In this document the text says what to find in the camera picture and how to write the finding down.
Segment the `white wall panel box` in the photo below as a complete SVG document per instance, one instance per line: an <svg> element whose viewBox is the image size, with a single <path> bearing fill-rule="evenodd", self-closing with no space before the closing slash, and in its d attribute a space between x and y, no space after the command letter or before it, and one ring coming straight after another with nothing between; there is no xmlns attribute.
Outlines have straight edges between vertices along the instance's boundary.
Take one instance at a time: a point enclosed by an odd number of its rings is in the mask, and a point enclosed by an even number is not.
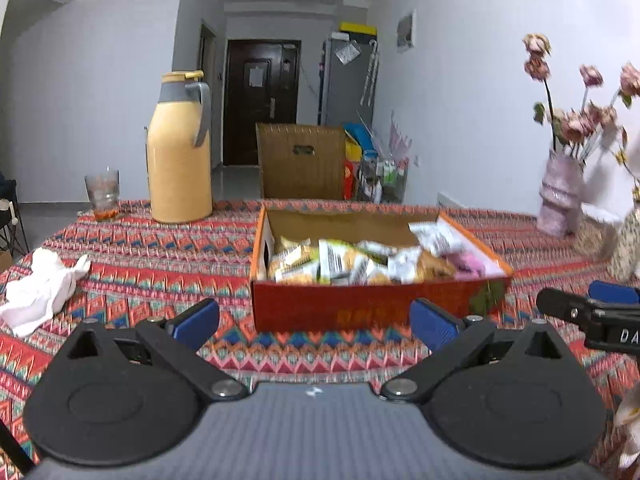
<svg viewBox="0 0 640 480"><path fill-rule="evenodd" d="M406 13L397 23L396 49L406 52L416 46L416 9Z"/></svg>

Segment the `red gift bag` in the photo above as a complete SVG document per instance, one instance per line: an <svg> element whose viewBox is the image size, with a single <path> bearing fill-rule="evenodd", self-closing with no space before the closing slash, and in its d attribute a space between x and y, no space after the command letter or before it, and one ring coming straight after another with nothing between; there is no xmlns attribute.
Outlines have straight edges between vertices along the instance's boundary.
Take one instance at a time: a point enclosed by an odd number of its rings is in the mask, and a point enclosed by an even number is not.
<svg viewBox="0 0 640 480"><path fill-rule="evenodd" d="M344 162L343 200L352 200L356 195L358 162L346 159Z"/></svg>

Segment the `white snack packet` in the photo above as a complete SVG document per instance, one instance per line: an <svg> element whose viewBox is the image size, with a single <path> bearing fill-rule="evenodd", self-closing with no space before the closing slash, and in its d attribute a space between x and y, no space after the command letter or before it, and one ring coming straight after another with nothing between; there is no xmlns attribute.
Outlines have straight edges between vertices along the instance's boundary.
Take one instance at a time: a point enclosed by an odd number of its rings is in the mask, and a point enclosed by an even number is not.
<svg viewBox="0 0 640 480"><path fill-rule="evenodd" d="M420 246L434 257L443 257L462 252L463 243L449 226L437 222L414 222L409 231Z"/></svg>

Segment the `yellow thermos jug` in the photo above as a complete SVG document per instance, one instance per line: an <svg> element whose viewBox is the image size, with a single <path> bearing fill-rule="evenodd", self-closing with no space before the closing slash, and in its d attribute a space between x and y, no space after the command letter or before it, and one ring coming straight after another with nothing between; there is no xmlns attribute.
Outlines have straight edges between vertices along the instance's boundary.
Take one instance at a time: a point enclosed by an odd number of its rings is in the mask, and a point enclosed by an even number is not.
<svg viewBox="0 0 640 480"><path fill-rule="evenodd" d="M152 218L189 223L213 211L212 95L201 70L162 77L145 151Z"/></svg>

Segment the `lime green snack packet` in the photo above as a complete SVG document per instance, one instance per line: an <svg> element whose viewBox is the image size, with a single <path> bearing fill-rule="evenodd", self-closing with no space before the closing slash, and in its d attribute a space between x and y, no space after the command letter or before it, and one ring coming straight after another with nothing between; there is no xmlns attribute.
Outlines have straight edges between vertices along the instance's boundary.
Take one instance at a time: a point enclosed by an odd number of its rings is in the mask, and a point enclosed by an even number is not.
<svg viewBox="0 0 640 480"><path fill-rule="evenodd" d="M363 285L375 273L388 273L381 261L341 240L319 240L318 256L320 284Z"/></svg>

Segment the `floral slim vase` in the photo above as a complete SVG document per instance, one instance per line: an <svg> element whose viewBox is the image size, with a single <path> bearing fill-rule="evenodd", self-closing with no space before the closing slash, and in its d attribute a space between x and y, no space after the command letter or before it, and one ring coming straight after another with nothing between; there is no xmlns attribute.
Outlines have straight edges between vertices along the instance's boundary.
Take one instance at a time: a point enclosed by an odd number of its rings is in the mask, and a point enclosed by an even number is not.
<svg viewBox="0 0 640 480"><path fill-rule="evenodd" d="M611 260L608 263L608 274L615 281L626 282L634 275L634 270L639 262L639 238L639 203L635 202L620 228Z"/></svg>

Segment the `patterned red tablecloth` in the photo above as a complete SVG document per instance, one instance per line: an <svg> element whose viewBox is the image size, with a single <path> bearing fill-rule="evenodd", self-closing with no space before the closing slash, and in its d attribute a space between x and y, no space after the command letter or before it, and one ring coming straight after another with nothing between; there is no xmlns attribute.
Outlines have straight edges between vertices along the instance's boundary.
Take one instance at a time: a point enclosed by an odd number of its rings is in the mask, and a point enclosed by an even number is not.
<svg viewBox="0 0 640 480"><path fill-rule="evenodd" d="M370 382L379 389L430 352L406 326L338 333L257 333L250 305L250 257L262 204L218 202L211 217L185 226L152 221L144 200L123 202L120 217L95 222L90 212L73 215L40 246L68 266L88 255L91 269L53 320L26 338L1 325L1 419L35 463L39 457L23 427L32 388L83 318L108 326L133 326L150 315L172 318L203 297L220 305L218 332L198 354L226 368L247 387L256 382ZM444 209L513 270L504 303L494 319L520 328L536 318L535 298L546 286L581 294L595 280L608 281L606 264L574 251L569 238L536 229L528 214L483 209ZM639 380L634 358L591 351L573 325L556 329L598 388L610 413Z"/></svg>

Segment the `black folding chair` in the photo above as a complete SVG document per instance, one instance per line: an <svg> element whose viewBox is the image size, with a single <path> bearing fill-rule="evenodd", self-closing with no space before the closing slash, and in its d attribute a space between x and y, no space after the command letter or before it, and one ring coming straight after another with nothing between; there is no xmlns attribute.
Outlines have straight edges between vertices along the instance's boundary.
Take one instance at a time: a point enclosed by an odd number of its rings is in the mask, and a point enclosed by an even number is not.
<svg viewBox="0 0 640 480"><path fill-rule="evenodd" d="M17 199L17 183L3 174L0 176L0 200L1 250L13 258L24 257L30 249Z"/></svg>

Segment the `dark entrance door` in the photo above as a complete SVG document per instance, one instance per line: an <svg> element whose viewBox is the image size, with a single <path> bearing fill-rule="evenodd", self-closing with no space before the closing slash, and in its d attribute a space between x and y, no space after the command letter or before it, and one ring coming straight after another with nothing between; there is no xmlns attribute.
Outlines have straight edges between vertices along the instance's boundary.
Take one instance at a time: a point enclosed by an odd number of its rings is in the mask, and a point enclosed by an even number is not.
<svg viewBox="0 0 640 480"><path fill-rule="evenodd" d="M299 40L235 39L227 46L222 163L258 164L258 124L294 124Z"/></svg>

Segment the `pink snack packet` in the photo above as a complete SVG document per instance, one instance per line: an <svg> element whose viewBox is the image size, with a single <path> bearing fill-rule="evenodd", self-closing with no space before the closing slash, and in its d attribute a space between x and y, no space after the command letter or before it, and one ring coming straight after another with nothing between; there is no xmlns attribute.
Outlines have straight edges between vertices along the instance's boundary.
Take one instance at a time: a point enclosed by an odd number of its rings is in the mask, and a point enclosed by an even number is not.
<svg viewBox="0 0 640 480"><path fill-rule="evenodd" d="M478 278L502 278L503 270L493 261L480 258L472 252L456 252L446 255L446 260L454 266L454 278L460 280L477 280Z"/></svg>

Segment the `red cardboard snack box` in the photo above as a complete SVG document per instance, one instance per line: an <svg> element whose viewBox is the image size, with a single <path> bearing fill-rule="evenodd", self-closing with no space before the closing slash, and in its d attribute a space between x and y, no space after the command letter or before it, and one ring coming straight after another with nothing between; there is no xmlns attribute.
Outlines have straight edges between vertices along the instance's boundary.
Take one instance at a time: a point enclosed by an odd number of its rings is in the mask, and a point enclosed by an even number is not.
<svg viewBox="0 0 640 480"><path fill-rule="evenodd" d="M409 231L414 222L446 224L472 252L498 264L502 278L416 282L423 248ZM341 240L387 266L363 285L319 283L318 243ZM497 309L512 268L487 245L438 209L339 202L262 205L250 265L250 296L260 332L327 332L405 324L409 306L427 299L457 318Z"/></svg>

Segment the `yellow box on fridge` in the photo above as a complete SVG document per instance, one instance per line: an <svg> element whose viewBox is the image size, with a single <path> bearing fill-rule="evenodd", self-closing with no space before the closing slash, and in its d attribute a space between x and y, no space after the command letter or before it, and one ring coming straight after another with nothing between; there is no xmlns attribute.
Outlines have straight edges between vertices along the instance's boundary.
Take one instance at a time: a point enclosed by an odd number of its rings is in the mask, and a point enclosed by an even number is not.
<svg viewBox="0 0 640 480"><path fill-rule="evenodd" d="M366 36L376 36L378 34L378 30L376 29L375 26L370 26L366 24L357 24L352 22L341 22L340 31L348 32L349 34L366 35Z"/></svg>

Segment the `small orange cracker packet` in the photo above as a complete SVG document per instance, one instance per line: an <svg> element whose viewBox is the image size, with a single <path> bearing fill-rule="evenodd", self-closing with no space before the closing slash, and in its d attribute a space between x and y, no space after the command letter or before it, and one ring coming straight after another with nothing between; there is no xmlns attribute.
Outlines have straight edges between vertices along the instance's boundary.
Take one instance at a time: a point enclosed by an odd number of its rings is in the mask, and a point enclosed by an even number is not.
<svg viewBox="0 0 640 480"><path fill-rule="evenodd" d="M423 249L416 263L416 282L425 283L440 278L454 278L457 272L457 268L452 263Z"/></svg>

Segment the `woven tissue box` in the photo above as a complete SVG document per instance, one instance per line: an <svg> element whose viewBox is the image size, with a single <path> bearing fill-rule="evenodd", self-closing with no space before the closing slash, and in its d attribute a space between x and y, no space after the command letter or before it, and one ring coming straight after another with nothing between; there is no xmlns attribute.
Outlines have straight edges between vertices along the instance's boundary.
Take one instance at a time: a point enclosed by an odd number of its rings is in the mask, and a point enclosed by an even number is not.
<svg viewBox="0 0 640 480"><path fill-rule="evenodd" d="M582 203L574 238L574 248L592 261L611 257L622 219L593 204Z"/></svg>

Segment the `glass cup with drink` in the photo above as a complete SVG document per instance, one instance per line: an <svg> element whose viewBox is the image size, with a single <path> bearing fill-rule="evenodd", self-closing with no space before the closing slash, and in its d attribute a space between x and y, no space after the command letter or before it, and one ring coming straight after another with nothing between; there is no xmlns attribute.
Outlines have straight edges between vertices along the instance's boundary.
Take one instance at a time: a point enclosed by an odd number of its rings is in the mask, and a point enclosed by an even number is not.
<svg viewBox="0 0 640 480"><path fill-rule="evenodd" d="M118 216L119 182L119 171L112 168L85 176L86 191L96 221L112 220Z"/></svg>

